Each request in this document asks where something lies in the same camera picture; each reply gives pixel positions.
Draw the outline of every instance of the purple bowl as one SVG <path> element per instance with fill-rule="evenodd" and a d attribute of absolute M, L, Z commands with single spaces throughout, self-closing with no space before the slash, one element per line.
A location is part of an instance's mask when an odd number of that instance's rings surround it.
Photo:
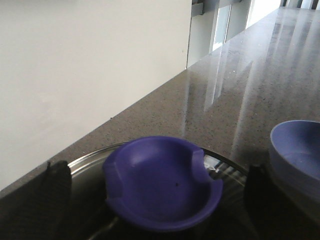
<path fill-rule="evenodd" d="M 203 150 L 182 139 L 150 136 L 130 141 L 104 162 L 106 203 L 149 231 L 190 228 L 217 207 L 222 180 L 204 167 Z"/>
<path fill-rule="evenodd" d="M 270 134 L 270 163 L 291 188 L 320 203 L 320 123 L 285 121 Z"/>

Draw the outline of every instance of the blue plastic bowl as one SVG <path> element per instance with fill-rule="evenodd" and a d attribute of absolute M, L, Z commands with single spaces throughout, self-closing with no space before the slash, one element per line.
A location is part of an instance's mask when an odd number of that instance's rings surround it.
<path fill-rule="evenodd" d="M 276 176 L 320 202 L 320 123 L 282 122 L 273 128 L 270 140 L 270 163 Z"/>
<path fill-rule="evenodd" d="M 190 228 L 217 207 L 222 180 L 204 167 L 203 150 L 182 139 L 150 136 L 115 150 L 104 162 L 106 203 L 149 231 Z"/>

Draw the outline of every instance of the light blue bowl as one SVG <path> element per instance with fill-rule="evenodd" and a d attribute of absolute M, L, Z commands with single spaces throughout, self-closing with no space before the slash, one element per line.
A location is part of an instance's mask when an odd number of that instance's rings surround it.
<path fill-rule="evenodd" d="M 272 129 L 270 141 L 270 163 L 275 175 L 320 203 L 320 122 L 282 122 Z"/>

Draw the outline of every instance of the speckled countertop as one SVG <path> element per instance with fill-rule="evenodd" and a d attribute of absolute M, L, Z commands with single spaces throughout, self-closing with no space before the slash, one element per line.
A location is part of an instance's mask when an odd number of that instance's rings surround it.
<path fill-rule="evenodd" d="M 280 8 L 50 161 L 71 162 L 109 145 L 167 135 L 248 168 L 268 158 L 276 124 L 320 121 L 319 53 L 320 11 Z"/>

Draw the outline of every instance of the purple silicone bowl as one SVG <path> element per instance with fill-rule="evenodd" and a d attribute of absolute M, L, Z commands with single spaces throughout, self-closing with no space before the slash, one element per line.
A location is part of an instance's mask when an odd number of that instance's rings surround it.
<path fill-rule="evenodd" d="M 275 175 L 320 203 L 320 123 L 285 121 L 270 134 L 270 163 Z"/>
<path fill-rule="evenodd" d="M 204 167 L 203 150 L 182 139 L 150 136 L 130 141 L 104 162 L 106 203 L 149 231 L 190 228 L 217 207 L 222 180 Z"/>

